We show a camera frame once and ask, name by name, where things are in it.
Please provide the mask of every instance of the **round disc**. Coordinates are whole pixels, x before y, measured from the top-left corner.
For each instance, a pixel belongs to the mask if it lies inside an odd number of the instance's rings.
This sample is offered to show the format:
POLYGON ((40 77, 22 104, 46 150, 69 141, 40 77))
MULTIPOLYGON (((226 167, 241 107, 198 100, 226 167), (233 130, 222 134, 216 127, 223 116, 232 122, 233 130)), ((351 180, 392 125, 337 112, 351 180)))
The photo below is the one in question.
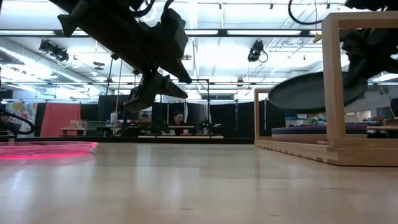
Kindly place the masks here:
MULTIPOLYGON (((356 101, 365 93, 367 87, 368 81, 365 78, 359 78, 349 87, 344 87, 344 105, 356 101)), ((284 81, 271 90, 268 99, 283 110, 298 113, 325 112, 323 72, 301 75, 284 81)))

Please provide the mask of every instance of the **poster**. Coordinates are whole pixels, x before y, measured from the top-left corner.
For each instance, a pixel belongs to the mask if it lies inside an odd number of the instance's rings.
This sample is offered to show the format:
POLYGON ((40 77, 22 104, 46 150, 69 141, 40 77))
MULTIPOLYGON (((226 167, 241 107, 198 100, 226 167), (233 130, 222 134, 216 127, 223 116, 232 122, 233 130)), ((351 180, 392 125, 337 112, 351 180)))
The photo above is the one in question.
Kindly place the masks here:
MULTIPOLYGON (((6 110, 9 113, 20 116, 21 118, 25 118, 25 119, 29 120, 30 122, 32 122, 33 124, 35 124, 37 103, 26 103, 26 102, 8 103, 6 110)), ((27 123, 25 123, 19 119, 10 117, 9 121, 20 125, 20 128, 19 128, 20 131, 30 130, 30 126, 27 123)), ((18 137, 19 138, 34 137, 34 133, 29 134, 29 135, 18 134, 18 137)))

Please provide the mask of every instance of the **window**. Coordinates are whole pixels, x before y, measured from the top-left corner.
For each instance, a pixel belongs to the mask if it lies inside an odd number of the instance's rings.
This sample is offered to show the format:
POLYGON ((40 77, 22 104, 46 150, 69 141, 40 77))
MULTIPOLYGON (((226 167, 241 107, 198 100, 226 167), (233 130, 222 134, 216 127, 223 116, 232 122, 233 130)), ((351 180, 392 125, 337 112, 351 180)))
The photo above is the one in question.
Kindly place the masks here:
MULTIPOLYGON (((207 93, 202 93, 201 98, 203 100, 207 100, 208 95, 207 93)), ((210 93, 209 94, 209 100, 234 100, 234 94, 233 93, 210 93)))

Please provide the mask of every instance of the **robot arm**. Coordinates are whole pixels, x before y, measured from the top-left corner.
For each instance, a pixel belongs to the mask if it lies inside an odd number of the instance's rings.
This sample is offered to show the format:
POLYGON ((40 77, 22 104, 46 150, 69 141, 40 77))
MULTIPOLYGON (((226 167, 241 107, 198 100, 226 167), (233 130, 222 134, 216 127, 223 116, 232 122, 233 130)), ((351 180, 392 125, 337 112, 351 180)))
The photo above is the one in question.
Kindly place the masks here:
POLYGON ((185 21, 173 9, 172 0, 165 3, 160 22, 149 27, 135 18, 146 12, 139 9, 143 0, 50 0, 69 15, 59 15, 66 37, 77 27, 104 45, 118 57, 142 73, 140 84, 131 91, 125 106, 132 112, 150 107, 156 94, 187 98, 187 94, 163 77, 158 71, 163 68, 176 76, 180 82, 191 83, 184 68, 183 57, 188 37, 184 32, 185 21))

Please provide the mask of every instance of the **red panel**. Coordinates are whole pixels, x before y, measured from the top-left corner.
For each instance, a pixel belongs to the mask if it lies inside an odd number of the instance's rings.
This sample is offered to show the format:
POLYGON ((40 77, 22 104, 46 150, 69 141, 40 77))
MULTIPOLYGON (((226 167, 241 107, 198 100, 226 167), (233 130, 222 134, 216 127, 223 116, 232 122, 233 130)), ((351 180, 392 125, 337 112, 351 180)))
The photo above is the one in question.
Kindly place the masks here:
POLYGON ((40 137, 59 137, 71 120, 80 120, 80 104, 47 103, 40 137))

